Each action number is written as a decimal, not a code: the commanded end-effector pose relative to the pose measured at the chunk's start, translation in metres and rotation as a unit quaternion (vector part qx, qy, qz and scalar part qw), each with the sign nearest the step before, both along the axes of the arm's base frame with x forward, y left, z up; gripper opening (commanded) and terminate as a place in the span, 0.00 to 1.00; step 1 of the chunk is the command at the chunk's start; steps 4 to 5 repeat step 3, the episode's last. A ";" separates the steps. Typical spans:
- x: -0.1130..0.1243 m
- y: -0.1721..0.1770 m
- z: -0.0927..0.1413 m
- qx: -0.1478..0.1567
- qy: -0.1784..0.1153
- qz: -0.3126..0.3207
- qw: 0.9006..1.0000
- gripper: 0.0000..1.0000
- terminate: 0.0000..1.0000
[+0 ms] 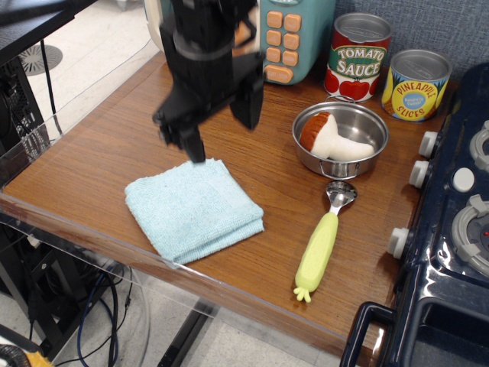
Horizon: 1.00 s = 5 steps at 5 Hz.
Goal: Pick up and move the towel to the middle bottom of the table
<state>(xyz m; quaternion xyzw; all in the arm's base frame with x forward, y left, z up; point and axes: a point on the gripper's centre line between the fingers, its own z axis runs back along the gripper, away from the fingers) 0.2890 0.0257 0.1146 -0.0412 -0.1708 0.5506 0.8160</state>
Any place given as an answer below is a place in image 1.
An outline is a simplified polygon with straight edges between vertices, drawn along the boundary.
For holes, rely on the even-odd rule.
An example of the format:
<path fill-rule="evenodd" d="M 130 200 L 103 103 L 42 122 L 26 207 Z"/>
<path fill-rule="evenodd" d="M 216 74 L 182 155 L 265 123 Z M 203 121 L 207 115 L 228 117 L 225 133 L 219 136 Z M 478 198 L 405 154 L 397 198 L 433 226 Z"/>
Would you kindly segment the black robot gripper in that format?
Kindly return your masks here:
<path fill-rule="evenodd" d="M 254 40 L 249 14 L 256 1 L 173 1 L 160 25 L 173 88 L 154 114 L 167 144 L 182 148 L 193 163 L 206 160 L 198 126 L 220 109 L 254 130 L 264 99 L 261 52 L 235 56 Z"/>

